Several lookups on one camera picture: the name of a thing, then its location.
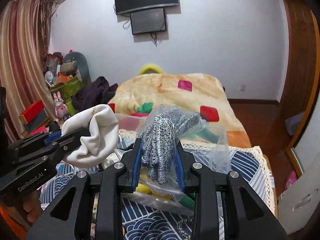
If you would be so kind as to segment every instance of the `metal screw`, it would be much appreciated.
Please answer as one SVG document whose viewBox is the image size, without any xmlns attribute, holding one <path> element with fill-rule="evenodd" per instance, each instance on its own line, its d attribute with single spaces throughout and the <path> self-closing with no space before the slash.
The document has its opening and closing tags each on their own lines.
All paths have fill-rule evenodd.
<svg viewBox="0 0 320 240">
<path fill-rule="evenodd" d="M 194 163 L 192 165 L 195 169 L 201 169 L 202 168 L 202 164 L 201 163 Z"/>
<path fill-rule="evenodd" d="M 121 169 L 123 166 L 124 166 L 123 163 L 115 163 L 116 169 Z"/>
<path fill-rule="evenodd" d="M 231 171 L 230 172 L 230 176 L 233 177 L 233 178 L 237 178 L 237 177 L 239 177 L 239 173 L 236 172 L 236 171 Z"/>
<path fill-rule="evenodd" d="M 85 171 L 79 171 L 77 173 L 78 178 L 84 178 L 85 176 L 87 176 L 87 173 Z"/>
</svg>

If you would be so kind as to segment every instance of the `fleece blanket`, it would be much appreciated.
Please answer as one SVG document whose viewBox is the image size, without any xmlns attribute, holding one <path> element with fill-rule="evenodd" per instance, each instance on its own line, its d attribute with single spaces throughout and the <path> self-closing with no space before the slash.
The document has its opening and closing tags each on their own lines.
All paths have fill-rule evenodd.
<svg viewBox="0 0 320 240">
<path fill-rule="evenodd" d="M 153 103 L 153 108 L 160 104 L 180 106 L 200 113 L 208 121 L 206 128 L 213 133 L 217 127 L 223 127 L 227 131 L 230 146 L 251 147 L 248 135 L 236 118 L 220 81 L 207 74 L 140 75 L 121 84 L 109 103 L 115 104 L 116 113 L 128 115 L 136 113 L 144 103 Z M 196 136 L 192 140 L 206 141 L 206 136 Z"/>
</svg>

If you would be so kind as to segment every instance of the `gray knitted cloth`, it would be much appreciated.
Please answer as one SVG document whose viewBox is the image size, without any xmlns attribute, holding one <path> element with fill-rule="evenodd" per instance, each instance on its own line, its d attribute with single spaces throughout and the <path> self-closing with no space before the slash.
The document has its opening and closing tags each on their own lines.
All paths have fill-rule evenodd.
<svg viewBox="0 0 320 240">
<path fill-rule="evenodd" d="M 142 138 L 141 164 L 149 168 L 148 178 L 167 182 L 174 156 L 175 139 L 197 125 L 200 114 L 186 115 L 179 107 L 156 114 L 154 121 L 138 134 Z"/>
</svg>

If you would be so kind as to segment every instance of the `magenta square patch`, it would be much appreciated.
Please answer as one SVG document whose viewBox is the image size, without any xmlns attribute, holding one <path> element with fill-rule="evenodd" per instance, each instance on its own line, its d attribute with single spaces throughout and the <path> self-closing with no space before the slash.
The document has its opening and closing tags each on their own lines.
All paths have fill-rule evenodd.
<svg viewBox="0 0 320 240">
<path fill-rule="evenodd" d="M 179 80 L 178 88 L 192 92 L 192 83 L 188 80 Z"/>
</svg>

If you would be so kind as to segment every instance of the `lace trim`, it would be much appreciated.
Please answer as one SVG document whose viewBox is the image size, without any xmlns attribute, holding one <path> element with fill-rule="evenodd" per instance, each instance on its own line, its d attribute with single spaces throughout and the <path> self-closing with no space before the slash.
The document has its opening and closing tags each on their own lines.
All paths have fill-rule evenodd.
<svg viewBox="0 0 320 240">
<path fill-rule="evenodd" d="M 131 140 L 135 140 L 135 137 L 136 137 L 136 131 L 127 131 L 124 129 L 120 129 L 119 134 L 121 135 L 121 137 L 131 139 Z M 183 148 L 192 149 L 192 150 L 210 150 L 211 148 L 216 146 L 216 144 L 214 144 L 214 143 L 189 141 L 189 140 L 185 140 L 185 139 L 181 140 L 181 144 L 182 144 Z M 243 148 L 229 146 L 229 149 L 249 152 L 259 162 L 259 165 L 263 171 L 263 176 L 264 176 L 265 183 L 266 183 L 266 192 L 267 192 L 266 205 L 271 210 L 271 212 L 274 214 L 275 213 L 275 200 L 274 200 L 271 179 L 269 176 L 270 169 L 268 168 L 266 159 L 263 157 L 263 153 L 261 151 L 261 148 L 259 146 L 255 146 L 253 148 L 243 149 Z"/>
</svg>

